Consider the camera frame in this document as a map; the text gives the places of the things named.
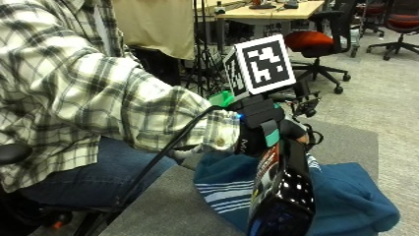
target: chair base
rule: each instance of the chair base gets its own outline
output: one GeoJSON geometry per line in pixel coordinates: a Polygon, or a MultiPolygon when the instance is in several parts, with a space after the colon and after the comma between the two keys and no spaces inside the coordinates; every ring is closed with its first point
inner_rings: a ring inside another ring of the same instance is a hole
{"type": "Polygon", "coordinates": [[[349,71],[320,65],[320,58],[316,59],[316,61],[312,65],[293,66],[293,69],[294,70],[305,70],[305,72],[296,78],[297,80],[301,80],[308,75],[313,75],[314,81],[317,80],[318,74],[322,75],[324,77],[326,77],[326,79],[337,85],[337,87],[334,89],[337,94],[341,94],[344,92],[344,88],[341,87],[341,82],[330,75],[329,72],[344,73],[344,81],[352,80],[352,76],[349,75],[349,71]]]}
{"type": "Polygon", "coordinates": [[[385,47],[387,49],[387,51],[385,52],[385,54],[382,56],[382,59],[385,61],[390,60],[390,53],[391,52],[394,52],[395,55],[398,54],[401,48],[405,48],[409,51],[413,51],[417,54],[419,54],[419,45],[403,42],[403,36],[405,36],[405,33],[401,35],[397,42],[389,42],[389,43],[381,43],[381,44],[370,45],[367,48],[367,53],[371,53],[371,50],[374,47],[385,47]]]}
{"type": "MultiPolygon", "coordinates": [[[[59,229],[72,221],[72,211],[80,211],[87,214],[74,236],[86,236],[99,217],[108,213],[99,209],[46,206],[24,198],[19,193],[6,194],[3,188],[0,188],[0,211],[3,220],[0,235],[30,235],[42,226],[59,229]]],[[[107,224],[111,224],[120,213],[120,210],[112,212],[107,224]]]]}
{"type": "Polygon", "coordinates": [[[364,37],[364,35],[365,35],[365,33],[366,33],[366,30],[373,30],[374,32],[379,32],[379,35],[378,35],[378,36],[379,36],[379,37],[383,37],[385,32],[383,32],[382,29],[378,28],[379,26],[381,26],[379,24],[365,23],[364,31],[362,31],[361,37],[364,37]]]}

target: plaid shirt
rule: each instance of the plaid shirt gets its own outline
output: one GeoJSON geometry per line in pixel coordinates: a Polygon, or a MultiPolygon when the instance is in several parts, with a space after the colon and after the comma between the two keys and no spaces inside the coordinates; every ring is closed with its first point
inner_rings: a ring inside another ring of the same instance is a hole
{"type": "MultiPolygon", "coordinates": [[[[0,0],[0,144],[35,149],[0,168],[7,192],[95,163],[101,136],[159,151],[211,106],[143,70],[125,50],[111,0],[99,4],[113,55],[96,30],[93,1],[0,0]]],[[[179,146],[230,149],[238,130],[236,113],[216,111],[179,146]]]]}

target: chair wheel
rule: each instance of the chair wheel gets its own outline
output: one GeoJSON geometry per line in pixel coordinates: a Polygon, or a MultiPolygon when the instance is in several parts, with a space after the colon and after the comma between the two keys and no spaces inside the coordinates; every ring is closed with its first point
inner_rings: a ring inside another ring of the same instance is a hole
{"type": "Polygon", "coordinates": [[[336,88],[336,93],[337,93],[337,94],[341,94],[342,92],[344,92],[344,88],[342,88],[342,87],[337,87],[337,88],[336,88]]]}
{"type": "Polygon", "coordinates": [[[350,76],[349,74],[346,74],[346,75],[344,76],[344,81],[345,81],[345,82],[352,81],[352,76],[350,76]]]}
{"type": "Polygon", "coordinates": [[[43,226],[60,228],[63,225],[68,224],[74,218],[71,211],[55,211],[44,219],[43,226]]]}

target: wheelchair armrest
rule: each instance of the wheelchair armrest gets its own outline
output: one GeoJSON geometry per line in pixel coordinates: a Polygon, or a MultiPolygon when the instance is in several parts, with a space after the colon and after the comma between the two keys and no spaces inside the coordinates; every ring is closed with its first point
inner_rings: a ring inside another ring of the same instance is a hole
{"type": "Polygon", "coordinates": [[[32,148],[20,144],[0,146],[0,166],[15,164],[27,159],[32,154],[32,148]]]}

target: fabric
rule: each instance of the fabric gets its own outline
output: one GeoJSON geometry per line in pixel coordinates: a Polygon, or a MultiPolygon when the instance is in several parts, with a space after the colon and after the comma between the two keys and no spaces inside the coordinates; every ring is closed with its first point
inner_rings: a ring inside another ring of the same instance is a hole
{"type": "Polygon", "coordinates": [[[286,46],[294,52],[300,52],[309,47],[326,46],[333,47],[333,38],[318,31],[296,31],[285,38],[286,46]]]}
{"type": "MultiPolygon", "coordinates": [[[[308,235],[370,236],[389,230],[399,211],[382,194],[358,163],[320,165],[309,154],[308,163],[316,197],[316,217],[308,235]]],[[[246,231],[253,179],[258,161],[245,155],[204,156],[195,183],[215,211],[246,231]]]]}
{"type": "Polygon", "coordinates": [[[419,16],[391,14],[389,23],[397,28],[415,29],[419,27],[419,16]]]}
{"type": "Polygon", "coordinates": [[[104,24],[103,16],[101,16],[101,13],[100,13],[100,9],[99,9],[97,6],[95,6],[93,17],[95,17],[97,33],[99,33],[99,35],[100,35],[100,37],[101,37],[101,39],[104,41],[107,54],[113,56],[113,51],[111,49],[111,43],[109,43],[109,37],[108,37],[108,31],[107,31],[107,27],[105,27],[105,24],[104,24]]]}
{"type": "MultiPolygon", "coordinates": [[[[52,173],[40,183],[19,192],[38,203],[52,206],[113,207],[125,197],[127,188],[155,156],[156,153],[136,150],[124,141],[103,137],[96,164],[52,173]]],[[[157,162],[124,205],[136,200],[148,186],[176,164],[169,157],[157,162]]]]}
{"type": "MultiPolygon", "coordinates": [[[[115,57],[96,31],[93,1],[0,3],[0,144],[26,143],[35,150],[24,162],[0,168],[7,192],[96,163],[101,136],[163,149],[211,107],[143,70],[127,51],[111,0],[99,1],[99,8],[115,57]]],[[[179,146],[228,150],[238,132],[236,113],[216,111],[179,146]]]]}
{"type": "Polygon", "coordinates": [[[195,59],[193,0],[113,0],[125,43],[160,50],[175,58],[195,59]]]}

